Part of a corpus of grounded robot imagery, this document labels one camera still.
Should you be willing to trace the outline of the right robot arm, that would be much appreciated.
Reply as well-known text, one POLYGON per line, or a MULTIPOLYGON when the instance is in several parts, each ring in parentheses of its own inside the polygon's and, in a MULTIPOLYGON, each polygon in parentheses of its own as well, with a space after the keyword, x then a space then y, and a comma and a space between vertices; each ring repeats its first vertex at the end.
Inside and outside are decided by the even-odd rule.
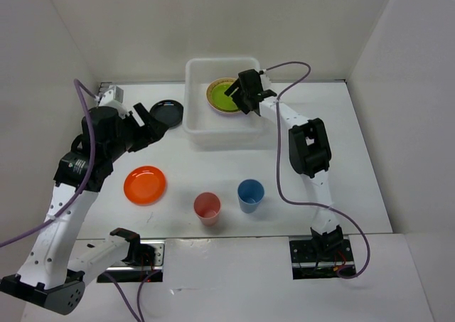
POLYGON ((323 121, 309 119, 280 102, 271 89, 264 89, 262 71, 249 69, 238 74, 225 91, 241 112, 268 119, 277 125, 277 189, 284 196, 280 183, 282 133, 287 133, 287 153, 292 169, 301 176, 307 201, 303 206, 316 209, 311 222, 311 251, 316 263, 330 261, 343 242, 343 231, 335 213, 328 184, 328 170, 332 157, 323 121))

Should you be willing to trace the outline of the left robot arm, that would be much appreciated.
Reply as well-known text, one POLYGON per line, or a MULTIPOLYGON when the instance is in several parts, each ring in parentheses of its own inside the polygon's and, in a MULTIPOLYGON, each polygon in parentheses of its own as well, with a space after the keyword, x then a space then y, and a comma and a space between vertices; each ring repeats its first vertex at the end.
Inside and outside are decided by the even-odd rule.
POLYGON ((55 186, 44 226, 26 261, 1 279, 1 292, 49 311, 68 315, 80 303, 86 286, 116 262, 152 265, 155 249, 141 243, 138 233, 116 228, 84 255, 70 257, 75 241, 113 163, 159 141, 167 126, 152 117, 143 104, 131 112, 99 106, 83 118, 82 133, 58 164, 55 186))

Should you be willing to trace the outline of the purple plate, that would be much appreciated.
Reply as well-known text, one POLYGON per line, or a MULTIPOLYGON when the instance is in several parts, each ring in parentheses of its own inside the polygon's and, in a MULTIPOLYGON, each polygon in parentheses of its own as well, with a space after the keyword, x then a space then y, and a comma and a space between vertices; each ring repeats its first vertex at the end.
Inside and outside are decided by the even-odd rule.
POLYGON ((223 111, 221 109, 218 109, 218 108, 213 108, 214 112, 216 112, 217 114, 223 116, 223 117, 236 117, 236 116, 239 116, 239 115, 242 115, 242 111, 241 110, 235 110, 235 111, 223 111))

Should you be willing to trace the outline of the black plate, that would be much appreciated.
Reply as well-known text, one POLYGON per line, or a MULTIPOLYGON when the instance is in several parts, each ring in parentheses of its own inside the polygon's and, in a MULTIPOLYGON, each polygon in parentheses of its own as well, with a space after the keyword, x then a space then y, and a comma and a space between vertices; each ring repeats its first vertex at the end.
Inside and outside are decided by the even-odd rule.
POLYGON ((173 129, 183 120, 183 105, 175 100, 161 100, 152 106, 149 113, 169 129, 173 129))

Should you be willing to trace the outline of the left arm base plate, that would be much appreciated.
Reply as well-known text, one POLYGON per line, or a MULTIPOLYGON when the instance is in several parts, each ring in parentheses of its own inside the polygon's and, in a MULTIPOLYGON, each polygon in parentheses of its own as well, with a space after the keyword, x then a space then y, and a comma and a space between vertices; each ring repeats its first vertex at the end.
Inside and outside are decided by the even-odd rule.
POLYGON ((146 281, 158 283, 163 281, 163 266, 165 240, 143 239, 146 253, 142 254, 133 264, 118 261, 105 272, 118 283, 139 284, 151 275, 146 281))

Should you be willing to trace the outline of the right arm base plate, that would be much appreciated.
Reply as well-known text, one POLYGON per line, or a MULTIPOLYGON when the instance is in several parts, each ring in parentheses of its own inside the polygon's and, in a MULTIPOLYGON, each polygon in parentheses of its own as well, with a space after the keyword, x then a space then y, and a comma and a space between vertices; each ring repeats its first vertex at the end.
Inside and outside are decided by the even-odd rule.
POLYGON ((347 277, 356 274, 348 238, 343 240, 340 250, 330 253, 325 258, 316 254, 308 238, 290 239, 289 249, 294 280, 332 279, 338 277, 337 272, 347 277))

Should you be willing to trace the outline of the orange plate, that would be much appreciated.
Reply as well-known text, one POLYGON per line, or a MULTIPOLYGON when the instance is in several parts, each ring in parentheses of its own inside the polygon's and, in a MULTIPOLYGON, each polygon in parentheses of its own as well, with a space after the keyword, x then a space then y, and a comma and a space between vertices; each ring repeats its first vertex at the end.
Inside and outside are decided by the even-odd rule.
POLYGON ((123 190, 130 202, 143 206, 160 200, 166 187, 166 177, 159 168, 140 166, 125 178, 123 190))

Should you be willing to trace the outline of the green plate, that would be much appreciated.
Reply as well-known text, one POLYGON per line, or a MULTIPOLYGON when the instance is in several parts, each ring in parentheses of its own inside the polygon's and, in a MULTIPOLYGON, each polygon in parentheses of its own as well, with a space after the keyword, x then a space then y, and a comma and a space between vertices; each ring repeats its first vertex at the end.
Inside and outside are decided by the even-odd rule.
POLYGON ((231 97, 225 94, 225 91, 231 86, 231 82, 224 82, 216 85, 211 92, 211 99, 213 104, 221 111, 236 112, 237 105, 233 102, 231 97))

